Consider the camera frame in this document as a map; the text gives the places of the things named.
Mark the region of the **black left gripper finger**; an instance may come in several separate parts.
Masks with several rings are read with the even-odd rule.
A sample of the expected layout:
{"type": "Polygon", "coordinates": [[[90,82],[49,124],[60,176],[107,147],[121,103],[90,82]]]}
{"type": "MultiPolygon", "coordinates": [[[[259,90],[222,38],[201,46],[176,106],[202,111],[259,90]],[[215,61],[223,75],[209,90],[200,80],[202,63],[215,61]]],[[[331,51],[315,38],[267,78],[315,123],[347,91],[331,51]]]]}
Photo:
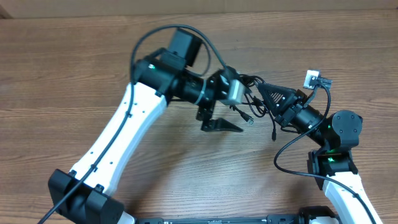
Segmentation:
{"type": "Polygon", "coordinates": [[[229,121],[218,118],[218,119],[209,119],[202,122],[201,130],[204,132],[219,132],[219,131],[229,131],[229,132],[243,132],[243,129],[236,126],[229,121]]]}
{"type": "Polygon", "coordinates": [[[239,81],[243,85],[243,94],[251,94],[252,90],[252,77],[246,74],[239,74],[239,81]]]}

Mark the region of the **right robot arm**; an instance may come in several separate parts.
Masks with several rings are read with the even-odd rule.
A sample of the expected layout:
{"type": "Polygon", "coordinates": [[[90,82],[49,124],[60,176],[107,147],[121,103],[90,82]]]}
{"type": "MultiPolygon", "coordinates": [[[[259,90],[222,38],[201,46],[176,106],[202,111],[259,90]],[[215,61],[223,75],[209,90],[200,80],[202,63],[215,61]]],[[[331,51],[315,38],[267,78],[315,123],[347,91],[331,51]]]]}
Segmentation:
{"type": "Polygon", "coordinates": [[[313,177],[334,206],[333,209],[327,206],[301,208],[293,223],[380,223],[381,219],[364,191],[351,153],[359,144],[362,117],[350,110],[321,114],[309,104],[319,88],[326,91],[330,102],[330,85],[315,81],[308,88],[313,90],[310,95],[271,84],[258,86],[274,121],[299,134],[277,152],[276,158],[305,136],[320,146],[308,153],[307,172],[288,170],[274,162],[282,172],[313,177]]]}

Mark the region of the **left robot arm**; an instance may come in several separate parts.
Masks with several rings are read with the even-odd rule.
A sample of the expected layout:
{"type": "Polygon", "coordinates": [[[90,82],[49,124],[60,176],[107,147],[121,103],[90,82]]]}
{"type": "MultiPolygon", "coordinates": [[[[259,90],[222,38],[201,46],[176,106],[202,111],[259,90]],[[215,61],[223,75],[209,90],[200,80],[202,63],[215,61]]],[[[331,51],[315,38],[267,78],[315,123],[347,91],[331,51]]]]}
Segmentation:
{"type": "Polygon", "coordinates": [[[69,172],[55,170],[49,178],[52,213],[74,223],[135,223],[113,195],[136,147],[173,97],[198,107],[203,131],[239,131],[223,118],[213,119],[213,110],[216,102],[240,104],[249,88],[227,65],[209,78],[191,72],[201,47],[209,56],[219,53],[198,29],[184,24],[172,29],[167,48],[142,59],[131,57],[125,94],[103,132],[69,172]]]}

